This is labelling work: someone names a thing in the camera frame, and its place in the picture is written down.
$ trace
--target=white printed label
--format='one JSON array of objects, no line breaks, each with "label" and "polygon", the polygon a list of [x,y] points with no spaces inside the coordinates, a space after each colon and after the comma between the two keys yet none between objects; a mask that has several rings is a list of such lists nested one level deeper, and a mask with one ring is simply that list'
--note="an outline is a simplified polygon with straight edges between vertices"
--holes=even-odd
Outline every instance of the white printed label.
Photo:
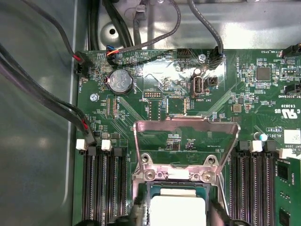
[{"label": "white printed label", "polygon": [[300,109],[275,109],[275,113],[282,113],[282,119],[297,119],[300,114]]},{"label": "white printed label", "polygon": [[285,129],[284,130],[284,143],[292,145],[301,144],[301,132],[298,129]]}]

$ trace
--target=metal screw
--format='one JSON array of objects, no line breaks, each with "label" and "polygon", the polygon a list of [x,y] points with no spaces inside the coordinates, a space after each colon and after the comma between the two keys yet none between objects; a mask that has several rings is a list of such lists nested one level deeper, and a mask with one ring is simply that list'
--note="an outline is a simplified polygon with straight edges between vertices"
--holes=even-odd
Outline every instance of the metal screw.
[{"label": "metal screw", "polygon": [[200,63],[204,63],[206,61],[206,55],[205,54],[198,55],[198,61]]},{"label": "metal screw", "polygon": [[97,102],[97,101],[99,100],[99,95],[98,95],[97,93],[91,94],[90,100],[91,100],[92,102]]},{"label": "metal screw", "polygon": [[153,180],[156,177],[155,171],[153,170],[146,171],[144,175],[147,180]]},{"label": "metal screw", "polygon": [[204,173],[202,175],[202,178],[203,178],[204,181],[210,182],[211,175],[209,173]]}]

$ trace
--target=white sticker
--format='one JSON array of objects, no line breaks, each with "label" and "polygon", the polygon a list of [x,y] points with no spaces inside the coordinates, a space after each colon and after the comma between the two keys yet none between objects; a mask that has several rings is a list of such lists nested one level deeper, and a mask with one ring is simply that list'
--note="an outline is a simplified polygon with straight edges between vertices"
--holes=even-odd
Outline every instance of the white sticker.
[{"label": "white sticker", "polygon": [[301,132],[298,129],[285,129],[284,130],[284,143],[292,145],[301,144]]}]

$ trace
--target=ram slot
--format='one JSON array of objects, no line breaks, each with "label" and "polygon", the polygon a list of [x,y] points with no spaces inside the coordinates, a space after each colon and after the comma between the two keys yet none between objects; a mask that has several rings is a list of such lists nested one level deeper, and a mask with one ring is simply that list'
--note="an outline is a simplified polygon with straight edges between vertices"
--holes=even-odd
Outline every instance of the ram slot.
[{"label": "ram slot", "polygon": [[108,224],[114,218],[114,189],[115,189],[115,157],[107,157],[107,183],[106,183],[106,214],[105,222]]},{"label": "ram slot", "polygon": [[126,214],[127,201],[127,158],[125,156],[118,158],[118,216]]},{"label": "ram slot", "polygon": [[240,153],[238,157],[238,204],[239,216],[238,219],[249,221],[249,157],[244,153]]},{"label": "ram slot", "polygon": [[84,156],[83,162],[83,201],[82,201],[82,220],[91,219],[92,203],[92,157]]},{"label": "ram slot", "polygon": [[237,160],[238,158],[233,154],[230,157],[230,193],[229,193],[229,200],[230,200],[230,216],[232,219],[237,219]]},{"label": "ram slot", "polygon": [[95,190],[95,220],[100,224],[103,222],[102,212],[103,212],[103,154],[96,157],[96,190]]},{"label": "ram slot", "polygon": [[106,213],[107,213],[107,190],[108,190],[108,174],[107,174],[107,169],[108,169],[108,157],[107,156],[103,156],[102,159],[102,169],[103,169],[103,182],[101,184],[101,196],[102,196],[102,200],[100,201],[101,203],[101,212],[99,213],[99,218],[101,219],[101,226],[106,226]]},{"label": "ram slot", "polygon": [[262,163],[257,153],[250,157],[250,215],[253,226],[262,226]]},{"label": "ram slot", "polygon": [[262,158],[263,225],[275,225],[275,158],[266,153]]}]

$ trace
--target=orange wire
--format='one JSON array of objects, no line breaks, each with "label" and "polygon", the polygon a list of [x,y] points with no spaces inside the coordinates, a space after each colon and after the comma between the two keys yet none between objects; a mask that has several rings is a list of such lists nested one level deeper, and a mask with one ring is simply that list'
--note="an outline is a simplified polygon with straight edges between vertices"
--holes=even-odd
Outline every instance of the orange wire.
[{"label": "orange wire", "polygon": [[112,51],[112,52],[108,53],[108,54],[107,54],[107,56],[108,56],[108,55],[111,55],[111,54],[113,54],[113,53],[118,53],[118,52],[119,52],[119,50],[118,50],[118,49],[117,49],[117,50],[114,50],[114,51]]}]

